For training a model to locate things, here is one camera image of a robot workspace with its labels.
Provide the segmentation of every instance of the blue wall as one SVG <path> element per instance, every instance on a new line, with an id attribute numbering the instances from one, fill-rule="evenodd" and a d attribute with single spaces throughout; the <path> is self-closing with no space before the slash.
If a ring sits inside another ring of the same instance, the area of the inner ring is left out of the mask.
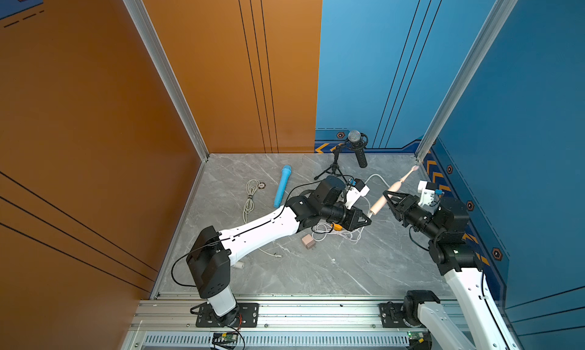
<path id="1" fill-rule="evenodd" d="M 519 0 L 439 135 L 509 261 L 505 311 L 530 349 L 585 348 L 583 3 Z"/>
<path id="2" fill-rule="evenodd" d="M 323 0 L 317 130 L 357 129 L 369 148 L 419 139 L 494 2 Z"/>
<path id="3" fill-rule="evenodd" d="M 40 5 L 42 2 L 43 0 L 24 0 L 22 2 L 18 0 L 0 0 L 0 19 Z"/>

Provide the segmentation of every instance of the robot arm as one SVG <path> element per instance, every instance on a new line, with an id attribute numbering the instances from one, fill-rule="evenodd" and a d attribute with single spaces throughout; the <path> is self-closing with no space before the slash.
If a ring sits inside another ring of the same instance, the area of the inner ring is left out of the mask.
<path id="1" fill-rule="evenodd" d="M 360 194 L 367 193 L 367 187 L 362 185 L 354 184 L 352 188 L 359 188 Z M 345 183 L 329 176 L 315 190 L 288 199 L 284 206 L 253 222 L 219 232 L 213 226 L 201 231 L 186 262 L 200 297 L 208 300 L 218 322 L 231 325 L 238 315 L 238 304 L 229 287 L 230 266 L 248 253 L 275 239 L 313 227 L 321 219 L 338 223 L 348 231 L 371 224 L 370 218 L 353 207 L 353 203 L 338 201 L 344 189 Z"/>
<path id="2" fill-rule="evenodd" d="M 402 225 L 412 225 L 429 238 L 429 254 L 455 297 L 472 333 L 477 349 L 516 349 L 518 345 L 508 331 L 480 271 L 483 264 L 463 235 L 469 222 L 464 204 L 443 197 L 435 213 L 420 207 L 422 199 L 404 193 L 385 191 L 393 215 Z M 423 324 L 435 334 L 443 349 L 476 347 L 452 324 L 440 301 L 429 291 L 409 291 L 404 299 L 405 317 L 411 325 Z"/>

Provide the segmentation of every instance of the blue foam tube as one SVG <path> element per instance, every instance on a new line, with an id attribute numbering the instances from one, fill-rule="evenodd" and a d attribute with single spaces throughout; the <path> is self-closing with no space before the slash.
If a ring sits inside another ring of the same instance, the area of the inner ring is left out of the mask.
<path id="1" fill-rule="evenodd" d="M 280 207 L 280 203 L 282 202 L 282 196 L 284 195 L 284 189 L 287 186 L 287 182 L 289 181 L 289 176 L 291 175 L 291 166 L 286 164 L 282 168 L 282 176 L 280 178 L 280 184 L 278 184 L 278 190 L 276 191 L 276 197 L 274 198 L 274 207 Z"/>

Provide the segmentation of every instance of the vent grille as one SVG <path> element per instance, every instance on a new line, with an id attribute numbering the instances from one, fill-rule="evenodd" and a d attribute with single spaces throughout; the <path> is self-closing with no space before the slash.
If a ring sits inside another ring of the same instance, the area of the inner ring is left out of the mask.
<path id="1" fill-rule="evenodd" d="M 209 348 L 212 333 L 189 334 L 178 331 L 148 331 L 144 346 Z M 246 331 L 246 346 L 327 346 L 327 347 L 404 347 L 408 346 L 405 332 L 281 332 Z"/>
<path id="2" fill-rule="evenodd" d="M 174 335 L 176 332 L 149 332 L 144 340 L 144 346 L 176 345 L 180 347 L 209 348 L 211 337 L 209 333 L 204 335 L 190 335 L 185 332 Z"/>

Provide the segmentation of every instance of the mounting plate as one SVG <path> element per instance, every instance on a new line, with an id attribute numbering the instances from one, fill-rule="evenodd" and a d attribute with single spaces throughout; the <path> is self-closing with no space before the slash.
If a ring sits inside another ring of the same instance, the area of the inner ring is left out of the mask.
<path id="1" fill-rule="evenodd" d="M 256 327 L 258 325 L 258 303 L 241 303 L 238 302 L 240 307 L 239 313 L 242 315 L 242 327 Z M 215 312 L 209 303 L 205 303 L 199 308 L 199 317 L 197 318 L 197 327 L 224 327 L 215 319 Z M 238 327 L 239 322 L 232 325 L 232 327 Z"/>
<path id="2" fill-rule="evenodd" d="M 402 303 L 379 303 L 378 308 L 380 309 L 380 319 L 384 328 L 420 327 L 420 325 L 412 326 L 404 320 Z"/>

